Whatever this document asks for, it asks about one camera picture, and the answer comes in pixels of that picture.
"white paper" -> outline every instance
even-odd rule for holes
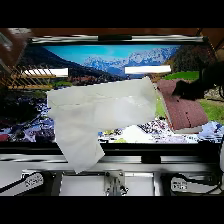
[[[47,92],[57,144],[76,173],[104,156],[98,132],[155,118],[156,94],[148,77]]]

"metal bracket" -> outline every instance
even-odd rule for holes
[[[125,173],[122,170],[105,171],[104,190],[106,196],[124,196],[128,192],[125,187]]]

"snowy mountain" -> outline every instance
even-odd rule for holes
[[[83,65],[114,75],[126,76],[124,74],[125,67],[161,65],[175,54],[178,48],[179,47],[155,48],[152,50],[138,51],[130,54],[129,57],[125,59],[104,60],[98,56],[88,57]]]

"blue sky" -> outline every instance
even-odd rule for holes
[[[151,50],[153,48],[176,47],[175,45],[67,45],[45,46],[47,50],[68,61],[83,64],[91,56],[99,56],[104,60],[127,58],[136,51]]]

